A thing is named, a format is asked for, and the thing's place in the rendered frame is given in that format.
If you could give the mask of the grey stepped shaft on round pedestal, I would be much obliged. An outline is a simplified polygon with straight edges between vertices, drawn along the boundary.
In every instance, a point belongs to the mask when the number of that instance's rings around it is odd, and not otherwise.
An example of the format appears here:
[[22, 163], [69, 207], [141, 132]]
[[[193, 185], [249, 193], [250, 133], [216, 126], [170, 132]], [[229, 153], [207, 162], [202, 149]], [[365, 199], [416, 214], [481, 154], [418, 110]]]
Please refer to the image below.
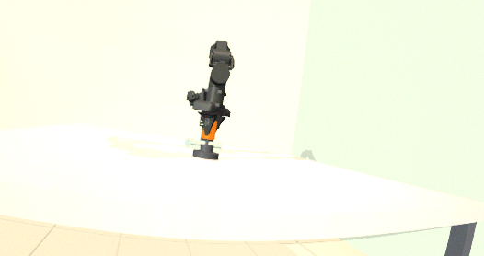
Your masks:
[[205, 139], [205, 143], [200, 144], [201, 149], [200, 150], [193, 150], [193, 156], [194, 157], [199, 157], [199, 158], [205, 158], [205, 159], [212, 159], [217, 161], [219, 154], [213, 152], [213, 145], [208, 145], [209, 140]]

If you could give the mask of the orange knob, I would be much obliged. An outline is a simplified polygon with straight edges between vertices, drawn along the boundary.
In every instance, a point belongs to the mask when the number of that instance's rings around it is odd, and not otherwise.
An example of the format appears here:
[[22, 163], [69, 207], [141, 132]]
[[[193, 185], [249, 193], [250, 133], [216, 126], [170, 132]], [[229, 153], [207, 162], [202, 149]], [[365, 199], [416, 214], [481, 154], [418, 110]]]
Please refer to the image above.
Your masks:
[[209, 132], [208, 136], [205, 136], [204, 135], [204, 132], [202, 131], [202, 138], [203, 139], [214, 140], [214, 138], [215, 138], [215, 132], [216, 132], [216, 125], [217, 125], [217, 121], [214, 122], [213, 127], [212, 127], [211, 131]]

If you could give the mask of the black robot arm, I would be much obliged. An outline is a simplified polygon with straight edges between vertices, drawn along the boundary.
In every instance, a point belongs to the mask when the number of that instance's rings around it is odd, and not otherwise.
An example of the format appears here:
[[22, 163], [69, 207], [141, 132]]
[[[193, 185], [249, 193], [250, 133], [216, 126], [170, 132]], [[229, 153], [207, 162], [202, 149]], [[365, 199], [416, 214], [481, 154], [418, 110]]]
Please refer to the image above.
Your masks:
[[[209, 67], [212, 67], [212, 72], [209, 76], [208, 86], [222, 87], [225, 88], [226, 82], [230, 76], [230, 71], [235, 67], [235, 59], [227, 46], [228, 41], [216, 41], [215, 44], [211, 45], [209, 54]], [[202, 88], [202, 92], [195, 92], [194, 90], [187, 93], [186, 100], [189, 101], [190, 106], [193, 106], [195, 100], [205, 101], [206, 92]], [[202, 117], [200, 116], [199, 127], [201, 130], [201, 138], [199, 141], [204, 141], [202, 138], [203, 125]]]

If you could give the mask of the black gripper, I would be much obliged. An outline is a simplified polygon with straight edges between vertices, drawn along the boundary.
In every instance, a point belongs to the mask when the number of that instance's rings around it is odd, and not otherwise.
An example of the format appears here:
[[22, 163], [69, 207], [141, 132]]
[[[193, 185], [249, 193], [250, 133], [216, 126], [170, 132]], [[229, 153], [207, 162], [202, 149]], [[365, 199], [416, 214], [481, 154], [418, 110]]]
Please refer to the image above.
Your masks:
[[192, 108], [195, 110], [201, 110], [197, 111], [197, 113], [202, 117], [204, 135], [208, 136], [214, 122], [217, 121], [217, 131], [224, 119], [230, 117], [231, 111], [223, 105], [224, 96], [226, 96], [225, 88], [208, 86], [204, 92], [206, 92], [205, 101], [195, 100]]

